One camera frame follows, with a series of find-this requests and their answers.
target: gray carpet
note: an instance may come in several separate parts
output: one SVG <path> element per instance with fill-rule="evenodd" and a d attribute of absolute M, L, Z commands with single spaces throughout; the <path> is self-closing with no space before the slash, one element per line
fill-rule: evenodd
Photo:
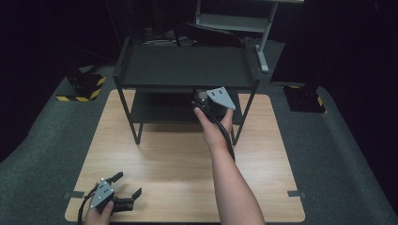
<path fill-rule="evenodd" d="M 271 99 L 302 193 L 306 219 L 300 224 L 398 224 L 328 92 L 318 90 L 327 113 L 290 112 L 281 84 L 269 83 L 282 47 L 269 43 L 271 72 L 258 93 Z M 0 164 L 0 224 L 74 224 L 65 220 L 64 195 L 74 189 L 106 98 L 115 89 L 112 72 L 112 65 L 99 69 L 107 80 L 94 101 L 50 98 L 28 137 Z"/>

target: forearm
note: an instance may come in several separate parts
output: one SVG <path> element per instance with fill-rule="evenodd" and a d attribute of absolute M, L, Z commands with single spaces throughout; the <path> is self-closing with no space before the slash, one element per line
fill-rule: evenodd
<path fill-rule="evenodd" d="M 227 149 L 210 149 L 210 152 L 222 224 L 265 224 L 257 200 Z"/>

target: hand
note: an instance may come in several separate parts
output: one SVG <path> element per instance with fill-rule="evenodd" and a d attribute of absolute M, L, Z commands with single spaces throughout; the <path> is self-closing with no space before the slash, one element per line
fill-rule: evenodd
<path fill-rule="evenodd" d="M 228 145 L 222 133 L 220 132 L 219 127 L 211 123 L 199 108 L 195 107 L 194 112 L 202 124 L 205 141 L 210 151 L 216 149 L 228 149 Z M 232 115 L 233 111 L 228 109 L 225 117 L 221 120 L 222 125 L 225 127 L 228 133 L 231 133 L 232 130 Z"/>
<path fill-rule="evenodd" d="M 114 202 L 108 201 L 102 214 L 97 208 L 88 209 L 87 216 L 85 216 L 85 225 L 108 225 L 109 217 L 114 209 Z"/>

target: dark background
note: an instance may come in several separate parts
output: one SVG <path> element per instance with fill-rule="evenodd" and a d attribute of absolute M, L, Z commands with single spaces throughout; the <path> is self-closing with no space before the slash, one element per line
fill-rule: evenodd
<path fill-rule="evenodd" d="M 203 12 L 219 6 L 227 14 L 267 15 L 268 5 L 260 5 L 237 0 L 202 3 Z M 114 63 L 125 36 L 143 38 L 144 28 L 156 21 L 164 30 L 193 22 L 195 8 L 195 0 L 1 1 L 0 128 L 7 135 L 0 138 L 0 160 L 23 141 L 57 86 L 74 69 Z M 271 38 L 286 39 L 299 8 L 280 8 L 275 25 L 279 28 Z"/>
<path fill-rule="evenodd" d="M 271 80 L 329 91 L 395 212 L 397 12 L 393 0 L 306 0 Z"/>
<path fill-rule="evenodd" d="M 375 0 L 306 0 L 296 22 L 300 7 L 280 5 L 269 36 L 286 42 L 272 80 L 309 83 L 322 78 L 319 84 L 332 95 L 395 212 L 398 36 L 391 11 L 396 2 L 379 0 L 375 10 Z M 192 22 L 195 1 L 161 3 L 167 8 L 166 28 Z M 203 1 L 203 11 L 217 8 L 218 13 L 261 16 L 267 8 L 259 7 L 260 2 L 254 7 L 242 1 L 228 3 Z M 150 23 L 147 4 L 1 1 L 1 160 L 28 135 L 70 67 L 112 63 L 126 35 L 143 34 Z"/>

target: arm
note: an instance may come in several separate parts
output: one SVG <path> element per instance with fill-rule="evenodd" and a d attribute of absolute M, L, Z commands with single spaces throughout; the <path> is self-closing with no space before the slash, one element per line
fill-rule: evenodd
<path fill-rule="evenodd" d="M 219 128 L 208 121 L 205 114 L 194 109 L 204 129 L 205 141 L 210 150 L 217 207 L 223 225 L 265 224 L 263 213 L 252 190 L 228 153 L 228 146 Z M 228 109 L 222 125 L 230 132 L 232 111 Z"/>

